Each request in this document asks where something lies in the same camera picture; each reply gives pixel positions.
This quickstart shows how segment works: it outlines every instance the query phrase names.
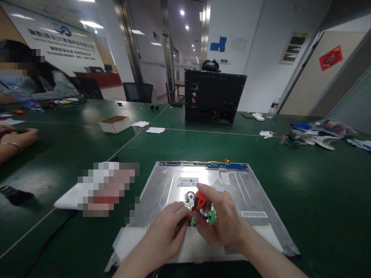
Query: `hand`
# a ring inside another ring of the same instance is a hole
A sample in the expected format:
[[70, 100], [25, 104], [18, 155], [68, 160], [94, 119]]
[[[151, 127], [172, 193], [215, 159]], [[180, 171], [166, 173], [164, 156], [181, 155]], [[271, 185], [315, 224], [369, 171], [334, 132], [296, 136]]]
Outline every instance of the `hand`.
[[191, 219], [192, 213], [183, 202], [174, 202], [164, 208], [143, 239], [121, 262], [114, 277], [145, 277], [174, 258]]
[[0, 138], [4, 135], [14, 132], [16, 129], [11, 125], [0, 125]]
[[18, 134], [17, 132], [12, 132], [7, 135], [4, 135], [0, 142], [1, 143], [16, 143], [20, 145], [22, 148], [28, 148], [29, 146], [33, 145], [38, 139], [39, 133], [38, 129], [26, 129], [27, 132]]
[[232, 245], [238, 247], [244, 239], [247, 222], [237, 214], [228, 192], [217, 192], [211, 186], [198, 183], [198, 190], [214, 203], [217, 221], [210, 226], [198, 211], [193, 211], [198, 232], [213, 247]]

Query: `barcode sticker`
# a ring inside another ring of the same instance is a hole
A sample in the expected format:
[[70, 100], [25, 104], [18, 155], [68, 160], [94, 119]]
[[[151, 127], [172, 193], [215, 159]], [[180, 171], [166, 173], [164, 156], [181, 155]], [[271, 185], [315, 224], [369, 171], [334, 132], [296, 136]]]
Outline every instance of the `barcode sticker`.
[[265, 212], [243, 212], [241, 211], [242, 217], [252, 217], [252, 218], [268, 218]]

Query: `plastic bag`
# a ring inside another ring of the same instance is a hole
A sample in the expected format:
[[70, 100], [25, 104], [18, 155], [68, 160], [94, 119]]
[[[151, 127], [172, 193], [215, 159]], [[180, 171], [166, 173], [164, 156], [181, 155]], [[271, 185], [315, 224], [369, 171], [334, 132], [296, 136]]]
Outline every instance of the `plastic bag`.
[[358, 136], [358, 132], [349, 125], [344, 124], [338, 120], [323, 119], [316, 122], [311, 122], [309, 125], [313, 130], [325, 132], [338, 138], [353, 138]]

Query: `company logo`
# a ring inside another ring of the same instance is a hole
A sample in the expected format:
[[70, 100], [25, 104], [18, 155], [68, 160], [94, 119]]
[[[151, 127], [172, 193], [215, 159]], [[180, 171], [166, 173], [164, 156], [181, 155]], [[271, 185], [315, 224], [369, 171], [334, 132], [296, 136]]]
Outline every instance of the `company logo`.
[[57, 24], [55, 22], [52, 22], [52, 25], [54, 27], [54, 30], [57, 31], [59, 34], [61, 34], [61, 35], [65, 34], [68, 37], [71, 37], [72, 36], [71, 31], [66, 26], [59, 25], [59, 24]]

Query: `plastic bottle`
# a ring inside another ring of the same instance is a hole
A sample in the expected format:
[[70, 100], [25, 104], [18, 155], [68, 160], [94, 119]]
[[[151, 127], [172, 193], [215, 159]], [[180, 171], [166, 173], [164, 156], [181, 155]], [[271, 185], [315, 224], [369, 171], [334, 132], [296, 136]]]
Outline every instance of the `plastic bottle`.
[[15, 97], [24, 108], [29, 110], [42, 110], [40, 104], [34, 99], [29, 91], [18, 87], [13, 82], [8, 82], [7, 85], [9, 88], [8, 94]]
[[271, 119], [273, 118], [274, 114], [277, 113], [277, 108], [278, 108], [280, 99], [281, 98], [276, 98], [276, 100], [273, 101], [271, 108], [269, 109], [269, 112], [267, 114], [267, 118]]

